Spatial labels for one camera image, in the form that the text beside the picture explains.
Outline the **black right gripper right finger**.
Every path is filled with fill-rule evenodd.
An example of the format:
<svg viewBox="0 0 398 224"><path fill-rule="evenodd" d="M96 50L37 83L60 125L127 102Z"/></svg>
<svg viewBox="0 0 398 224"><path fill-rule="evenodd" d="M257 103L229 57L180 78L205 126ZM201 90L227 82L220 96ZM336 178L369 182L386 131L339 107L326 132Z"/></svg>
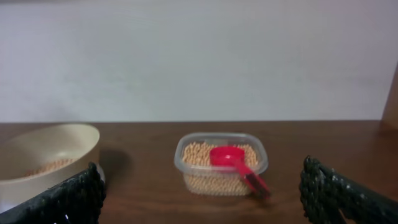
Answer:
<svg viewBox="0 0 398 224"><path fill-rule="evenodd" d="M397 202L324 166L310 156L300 173L300 201L310 223L396 224Z"/></svg>

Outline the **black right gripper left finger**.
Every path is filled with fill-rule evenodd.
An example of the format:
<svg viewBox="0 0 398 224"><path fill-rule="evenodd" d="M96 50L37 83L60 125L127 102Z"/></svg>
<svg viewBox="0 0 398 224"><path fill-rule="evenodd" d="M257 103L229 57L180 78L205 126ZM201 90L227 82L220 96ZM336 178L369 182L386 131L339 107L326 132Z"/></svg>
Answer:
<svg viewBox="0 0 398 224"><path fill-rule="evenodd" d="M18 206L1 213L1 224L97 224L106 192L94 163Z"/></svg>

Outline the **red measuring scoop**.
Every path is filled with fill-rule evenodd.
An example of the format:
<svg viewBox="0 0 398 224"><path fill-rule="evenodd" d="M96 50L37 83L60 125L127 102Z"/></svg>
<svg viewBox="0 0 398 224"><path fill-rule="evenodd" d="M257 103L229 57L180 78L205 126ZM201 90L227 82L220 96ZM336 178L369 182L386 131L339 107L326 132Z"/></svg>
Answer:
<svg viewBox="0 0 398 224"><path fill-rule="evenodd" d="M219 146L210 151L210 162L213 166L234 167L245 184L260 198L271 196L266 183L245 162L245 152L234 146Z"/></svg>

